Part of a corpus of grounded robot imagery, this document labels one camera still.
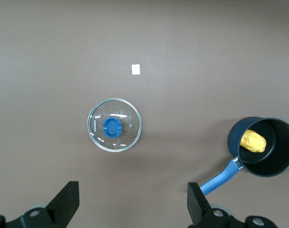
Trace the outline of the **yellow potato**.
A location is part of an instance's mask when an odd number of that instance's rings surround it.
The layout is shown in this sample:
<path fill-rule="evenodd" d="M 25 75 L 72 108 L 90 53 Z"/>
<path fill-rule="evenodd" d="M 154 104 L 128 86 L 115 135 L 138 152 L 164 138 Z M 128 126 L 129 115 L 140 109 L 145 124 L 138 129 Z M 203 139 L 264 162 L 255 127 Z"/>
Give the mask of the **yellow potato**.
<path fill-rule="evenodd" d="M 255 131 L 246 130 L 240 140 L 240 146 L 253 153 L 262 153 L 266 149 L 267 141 Z"/>

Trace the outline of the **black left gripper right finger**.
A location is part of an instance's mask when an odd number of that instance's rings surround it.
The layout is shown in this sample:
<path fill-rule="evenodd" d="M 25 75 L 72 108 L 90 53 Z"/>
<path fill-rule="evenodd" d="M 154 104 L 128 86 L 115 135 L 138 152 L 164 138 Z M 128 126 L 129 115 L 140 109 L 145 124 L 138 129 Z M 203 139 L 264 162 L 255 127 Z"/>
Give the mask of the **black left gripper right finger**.
<path fill-rule="evenodd" d="M 235 219 L 221 208 L 212 208 L 196 182 L 187 186 L 187 209 L 192 228 L 237 228 Z"/>

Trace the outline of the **glass lid with blue knob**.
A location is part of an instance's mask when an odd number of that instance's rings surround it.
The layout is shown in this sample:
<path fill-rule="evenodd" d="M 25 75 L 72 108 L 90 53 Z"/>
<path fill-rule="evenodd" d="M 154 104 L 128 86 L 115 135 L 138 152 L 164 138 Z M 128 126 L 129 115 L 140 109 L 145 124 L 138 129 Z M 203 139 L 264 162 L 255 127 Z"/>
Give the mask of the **glass lid with blue knob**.
<path fill-rule="evenodd" d="M 139 140 L 142 118 L 137 108 L 120 98 L 108 98 L 89 113 L 87 129 L 96 146 L 107 152 L 123 152 Z"/>

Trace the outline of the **brown table cover sheet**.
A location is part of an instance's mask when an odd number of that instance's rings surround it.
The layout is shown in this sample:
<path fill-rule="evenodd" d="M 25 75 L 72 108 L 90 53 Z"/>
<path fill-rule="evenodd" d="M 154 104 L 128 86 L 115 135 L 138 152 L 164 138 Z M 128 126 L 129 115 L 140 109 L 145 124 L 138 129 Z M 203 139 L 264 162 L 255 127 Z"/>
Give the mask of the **brown table cover sheet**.
<path fill-rule="evenodd" d="M 88 133 L 108 98 L 142 118 L 123 152 Z M 227 165 L 248 116 L 289 123 L 289 1 L 0 0 L 7 220 L 78 181 L 67 228 L 187 228 L 187 184 Z"/>

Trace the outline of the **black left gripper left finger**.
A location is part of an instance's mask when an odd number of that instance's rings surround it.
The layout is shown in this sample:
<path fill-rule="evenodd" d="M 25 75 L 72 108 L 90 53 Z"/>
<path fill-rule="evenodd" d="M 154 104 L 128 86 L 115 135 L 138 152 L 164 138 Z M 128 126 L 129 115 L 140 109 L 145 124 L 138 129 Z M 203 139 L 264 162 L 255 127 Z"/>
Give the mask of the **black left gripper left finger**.
<path fill-rule="evenodd" d="M 44 207 L 21 216 L 22 228 L 66 228 L 79 207 L 79 182 L 70 181 Z"/>

